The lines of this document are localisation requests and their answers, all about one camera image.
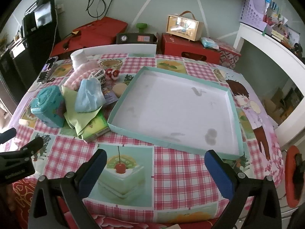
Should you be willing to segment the light green cloth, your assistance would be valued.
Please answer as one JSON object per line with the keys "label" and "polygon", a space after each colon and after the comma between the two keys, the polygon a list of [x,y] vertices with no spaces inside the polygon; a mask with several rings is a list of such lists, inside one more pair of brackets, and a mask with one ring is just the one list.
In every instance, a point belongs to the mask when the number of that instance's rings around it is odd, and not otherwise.
{"label": "light green cloth", "polygon": [[66,112],[64,113],[64,117],[70,128],[74,128],[76,131],[76,135],[79,136],[82,134],[84,128],[88,125],[88,123],[96,117],[98,112],[101,110],[101,107],[92,112],[76,112],[75,102],[77,94],[78,92],[62,85],[62,95],[64,97],[66,106]]}

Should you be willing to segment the blue face mask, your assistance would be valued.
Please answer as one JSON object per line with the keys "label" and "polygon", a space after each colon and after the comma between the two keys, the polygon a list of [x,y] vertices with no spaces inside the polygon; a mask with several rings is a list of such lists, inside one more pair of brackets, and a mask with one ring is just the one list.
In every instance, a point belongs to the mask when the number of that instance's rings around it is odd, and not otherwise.
{"label": "blue face mask", "polygon": [[88,113],[99,110],[106,99],[101,89],[99,80],[90,75],[88,79],[83,79],[75,100],[75,111],[78,113]]}

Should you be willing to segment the pink fluffy towel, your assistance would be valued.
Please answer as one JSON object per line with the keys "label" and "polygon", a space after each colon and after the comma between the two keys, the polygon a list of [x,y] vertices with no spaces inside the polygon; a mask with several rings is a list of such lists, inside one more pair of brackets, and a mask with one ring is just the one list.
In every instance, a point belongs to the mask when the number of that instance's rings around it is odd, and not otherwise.
{"label": "pink fluffy towel", "polygon": [[80,65],[62,86],[78,91],[82,80],[88,79],[90,76],[94,77],[97,74],[105,74],[105,71],[96,60],[88,61]]}

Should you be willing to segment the leopard print scrunchie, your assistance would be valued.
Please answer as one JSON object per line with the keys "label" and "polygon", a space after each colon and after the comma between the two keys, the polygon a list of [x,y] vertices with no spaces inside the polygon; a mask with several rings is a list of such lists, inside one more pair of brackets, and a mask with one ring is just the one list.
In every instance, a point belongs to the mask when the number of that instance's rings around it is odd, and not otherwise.
{"label": "leopard print scrunchie", "polygon": [[93,81],[103,87],[106,83],[105,70],[101,68],[95,74],[93,74]]}

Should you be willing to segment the purple baby wipes pack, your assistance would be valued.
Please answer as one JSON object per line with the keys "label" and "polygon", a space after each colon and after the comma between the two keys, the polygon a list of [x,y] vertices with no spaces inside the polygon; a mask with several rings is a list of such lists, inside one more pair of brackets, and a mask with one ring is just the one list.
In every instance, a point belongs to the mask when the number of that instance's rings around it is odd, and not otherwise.
{"label": "purple baby wipes pack", "polygon": [[105,98],[105,105],[110,105],[118,100],[115,93],[109,87],[103,87],[102,93]]}

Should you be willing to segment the black smartphone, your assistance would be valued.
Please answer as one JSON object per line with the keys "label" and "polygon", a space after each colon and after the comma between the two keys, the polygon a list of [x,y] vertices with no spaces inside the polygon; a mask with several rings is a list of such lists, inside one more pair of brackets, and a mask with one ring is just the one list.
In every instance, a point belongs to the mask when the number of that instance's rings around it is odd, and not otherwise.
{"label": "black smartphone", "polygon": [[47,60],[46,64],[44,65],[42,71],[38,76],[37,83],[46,83],[46,81],[50,78],[50,76],[57,68],[57,60],[57,56],[53,56]]}

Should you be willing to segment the patterned cake tablecloth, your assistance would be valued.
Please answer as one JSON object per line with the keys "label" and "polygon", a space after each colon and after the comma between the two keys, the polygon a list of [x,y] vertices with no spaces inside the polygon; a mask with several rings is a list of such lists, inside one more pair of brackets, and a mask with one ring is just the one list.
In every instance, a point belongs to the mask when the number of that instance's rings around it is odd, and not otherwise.
{"label": "patterned cake tablecloth", "polygon": [[[271,175],[279,185],[284,161],[272,123],[258,96],[245,78],[220,65],[183,57],[149,54],[96,54],[92,58],[104,68],[119,70],[118,83],[129,84],[142,67],[168,68],[230,90],[240,121],[243,153],[229,160],[234,170],[251,178]],[[202,155],[162,147],[107,132],[84,142],[67,125],[46,126],[30,113],[37,91],[27,93],[10,121],[17,136],[6,144],[11,150],[44,136],[46,146],[35,157],[38,175],[62,177],[75,171],[98,147],[104,147],[109,166],[85,204],[96,214],[129,222],[194,222],[212,219],[223,212],[228,201],[220,195]]]}

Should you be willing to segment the white pill bottle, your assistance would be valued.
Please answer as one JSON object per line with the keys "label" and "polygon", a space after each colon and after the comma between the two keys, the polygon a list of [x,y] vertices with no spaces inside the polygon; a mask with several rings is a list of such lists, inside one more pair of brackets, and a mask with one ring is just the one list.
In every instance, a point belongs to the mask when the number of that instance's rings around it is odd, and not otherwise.
{"label": "white pill bottle", "polygon": [[71,53],[70,58],[72,60],[72,66],[74,71],[76,71],[78,67],[80,67],[80,65],[88,61],[83,49],[79,49]]}

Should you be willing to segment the teal shallow cardboard tray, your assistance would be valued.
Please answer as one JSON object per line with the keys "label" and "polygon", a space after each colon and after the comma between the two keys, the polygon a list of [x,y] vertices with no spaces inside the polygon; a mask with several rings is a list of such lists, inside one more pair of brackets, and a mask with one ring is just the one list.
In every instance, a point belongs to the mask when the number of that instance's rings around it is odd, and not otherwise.
{"label": "teal shallow cardboard tray", "polygon": [[187,74],[142,67],[108,118],[110,129],[156,146],[221,158],[243,155],[240,122],[229,88]]}

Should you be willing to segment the large red gift bag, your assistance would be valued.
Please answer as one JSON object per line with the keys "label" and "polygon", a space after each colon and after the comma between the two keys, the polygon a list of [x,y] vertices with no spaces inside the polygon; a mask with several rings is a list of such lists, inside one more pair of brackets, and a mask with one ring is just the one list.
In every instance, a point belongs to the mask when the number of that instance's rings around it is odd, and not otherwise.
{"label": "large red gift bag", "polygon": [[127,27],[128,23],[110,17],[89,22],[75,28],[65,39],[57,43],[53,47],[51,56],[83,48],[114,44],[117,34],[125,32]]}

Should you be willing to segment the black box with dial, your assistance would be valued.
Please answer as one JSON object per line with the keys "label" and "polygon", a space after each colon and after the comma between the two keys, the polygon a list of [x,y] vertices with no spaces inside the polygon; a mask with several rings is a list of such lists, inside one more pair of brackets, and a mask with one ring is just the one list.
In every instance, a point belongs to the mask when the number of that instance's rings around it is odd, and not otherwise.
{"label": "black box with dial", "polygon": [[154,34],[146,33],[119,33],[116,35],[116,44],[157,44]]}

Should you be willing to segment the patterned red gift box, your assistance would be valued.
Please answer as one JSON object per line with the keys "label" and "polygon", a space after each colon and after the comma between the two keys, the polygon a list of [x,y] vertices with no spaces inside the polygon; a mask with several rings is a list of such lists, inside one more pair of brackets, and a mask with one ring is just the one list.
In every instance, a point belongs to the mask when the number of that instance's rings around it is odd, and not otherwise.
{"label": "patterned red gift box", "polygon": [[211,38],[219,47],[218,52],[220,53],[219,65],[234,69],[241,56],[240,52],[234,49],[230,44]]}

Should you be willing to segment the green dumbbell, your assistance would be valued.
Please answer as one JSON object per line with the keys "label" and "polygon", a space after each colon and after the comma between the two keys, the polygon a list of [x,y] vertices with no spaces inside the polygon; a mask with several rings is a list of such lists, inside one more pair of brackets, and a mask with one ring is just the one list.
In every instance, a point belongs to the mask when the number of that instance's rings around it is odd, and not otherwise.
{"label": "green dumbbell", "polygon": [[148,28],[148,24],[147,23],[137,23],[136,24],[136,28],[138,29],[139,33],[145,33],[146,29]]}

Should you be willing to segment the blue wet wipes pack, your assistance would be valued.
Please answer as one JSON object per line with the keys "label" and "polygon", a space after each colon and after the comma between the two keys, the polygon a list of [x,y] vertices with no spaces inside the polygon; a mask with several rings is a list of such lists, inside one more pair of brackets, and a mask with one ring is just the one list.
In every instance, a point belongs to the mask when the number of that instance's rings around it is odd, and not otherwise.
{"label": "blue wet wipes pack", "polygon": [[200,39],[200,42],[202,43],[203,47],[205,47],[205,48],[214,49],[214,50],[219,49],[218,44],[210,38],[202,37]]}

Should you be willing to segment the purple perforated basket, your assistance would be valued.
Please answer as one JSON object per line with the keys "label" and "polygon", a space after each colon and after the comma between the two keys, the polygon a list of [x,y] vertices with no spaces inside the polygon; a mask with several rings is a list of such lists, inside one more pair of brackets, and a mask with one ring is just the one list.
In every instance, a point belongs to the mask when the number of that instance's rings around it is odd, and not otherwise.
{"label": "purple perforated basket", "polygon": [[267,23],[264,22],[265,0],[243,0],[239,21],[259,31],[264,31]]}

